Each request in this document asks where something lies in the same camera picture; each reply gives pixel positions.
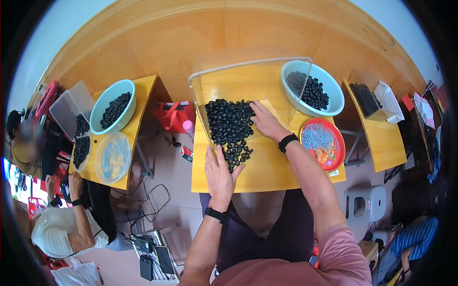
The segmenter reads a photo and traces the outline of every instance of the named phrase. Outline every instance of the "wall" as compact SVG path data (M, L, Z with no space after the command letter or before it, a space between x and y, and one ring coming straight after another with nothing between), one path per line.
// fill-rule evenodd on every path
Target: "wall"
M11 85L7 113L25 108L42 74L71 36L114 0L56 0L24 49Z
M32 35L19 63L11 87L8 112L26 106L25 103L30 99L41 75L57 52L84 23L112 2L113 0L57 0L51 6ZM436 58L432 49L400 0L352 2L374 17L399 41L425 81L435 78Z

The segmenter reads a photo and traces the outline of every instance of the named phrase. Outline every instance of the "wooden table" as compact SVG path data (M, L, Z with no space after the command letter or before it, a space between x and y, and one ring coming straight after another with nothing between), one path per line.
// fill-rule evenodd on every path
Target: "wooden table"
M353 100L363 125L374 171L380 172L406 163L407 158L398 125L386 121L366 120L347 80L343 81L343 87L345 87L342 88L343 92Z
M199 80L198 90L195 89L194 92L200 92L197 97L200 97L201 102L204 103L207 103L209 98L213 98L212 96L216 93L219 94L220 98L224 97L227 101L232 100L234 102L241 99L262 100L268 98L277 110L287 114L292 105L284 95L280 79L280 70L283 64L250 65L237 68L235 71L225 70L208 74ZM298 135L304 122L311 117L294 111L294 108L292 110L289 130ZM200 109L200 112L204 113L205 108ZM325 118L334 123L332 117ZM192 161L192 192L208 193L207 177L204 171L208 144L199 114L197 114ZM253 155L250 155L251 159L245 163L246 166L237 179L234 192L267 192L299 188L291 165L286 155L278 149L276 142L265 136L259 136L249 140L246 145L254 149L254 152ZM345 167L342 165L338 169L338 175L330 178L333 183L345 181Z
M138 136L138 131L140 130L140 123L143 118L143 114L145 112L145 108L147 106L148 100L150 98L152 89L156 83L157 76L149 76L149 77L144 77L138 80L134 80L135 83L135 98L137 100L136 108L134 115L132 116L132 119L129 121L129 123L121 130L124 135L126 135L127 139L129 140L129 145L131 146L132 149L132 154L136 145L136 139ZM99 96L104 92L104 90L99 91L94 93L92 98L94 101L97 101ZM87 162L86 167L80 172L81 178L96 182L96 183L102 183L98 178L97 175L95 174L94 171L94 159L95 159L95 154L97 152L97 143L94 143L94 140L97 140L98 143L101 143L102 140L105 138L104 135L91 135L91 152L89 153L89 160ZM70 162L70 172L73 172L75 170L74 165L73 165L73 152L71 156L71 162ZM121 178L121 180L117 181L116 183L110 185L111 187L114 188L119 188L119 189L127 189L129 186L129 177L131 174L131 167L129 166L129 171L127 174Z

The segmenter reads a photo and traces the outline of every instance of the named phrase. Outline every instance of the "red tote bag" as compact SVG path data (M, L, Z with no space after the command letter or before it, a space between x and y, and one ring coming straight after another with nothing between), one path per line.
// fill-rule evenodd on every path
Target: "red tote bag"
M160 103L159 109L153 110L154 116L159 120L165 131L172 133L186 133L183 123L186 120L196 124L196 114L192 110L190 101L177 103Z

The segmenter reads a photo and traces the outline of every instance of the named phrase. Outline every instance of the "red plastic basket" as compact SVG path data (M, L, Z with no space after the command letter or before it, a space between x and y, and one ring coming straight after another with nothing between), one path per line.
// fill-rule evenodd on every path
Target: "red plastic basket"
M29 217L32 218L34 215L36 215L39 212L42 212L47 208L46 202L42 199L34 198L34 197L29 197Z
M56 92L58 91L58 89L59 89L59 83L56 81L53 81L49 85L49 87L46 89L46 92L40 99L40 102L41 100L43 100L43 98L44 98L44 101L41 104L41 106L38 106L37 111L35 112L36 118L48 113L49 108L54 103L54 100L56 98Z

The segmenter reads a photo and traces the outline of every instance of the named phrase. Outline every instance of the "plastic stool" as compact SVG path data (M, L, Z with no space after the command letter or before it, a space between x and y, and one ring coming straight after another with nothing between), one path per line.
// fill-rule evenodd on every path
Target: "plastic stool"
M125 210L117 210L114 213L114 219L116 221L116 238L114 241L112 241L109 245L105 246L108 249L114 250L114 251L124 251L124 250L132 250L134 249L132 246L132 243L128 242L127 240L124 239L124 236L120 234L124 230L124 227L127 225L130 227L130 223L134 222L140 214L139 210L129 210L129 218L127 218L127 215L125 213ZM139 219L135 227L135 234L136 233L141 233L142 230L142 223L143 223L143 218ZM129 237L130 232L125 232L126 236Z
M348 188L346 216L348 221L373 222L381 219L387 208L387 190L384 186Z

